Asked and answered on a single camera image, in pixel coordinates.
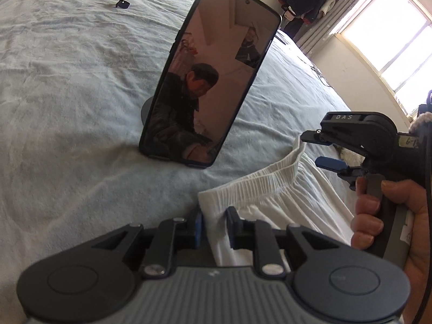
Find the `person right hand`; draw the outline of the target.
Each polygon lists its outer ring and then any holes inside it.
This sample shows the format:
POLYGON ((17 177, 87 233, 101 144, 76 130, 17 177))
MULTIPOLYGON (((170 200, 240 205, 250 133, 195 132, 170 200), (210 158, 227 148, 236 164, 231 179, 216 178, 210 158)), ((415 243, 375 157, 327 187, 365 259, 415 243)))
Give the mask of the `person right hand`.
POLYGON ((362 260, 375 269, 381 288, 376 295, 381 300, 402 301, 405 323, 431 322, 431 280, 429 280, 430 238, 428 216, 418 214, 404 201, 394 201, 382 194, 382 199, 369 195, 376 191, 372 177, 362 179, 356 190, 356 215, 352 221, 351 246, 365 252, 362 260))

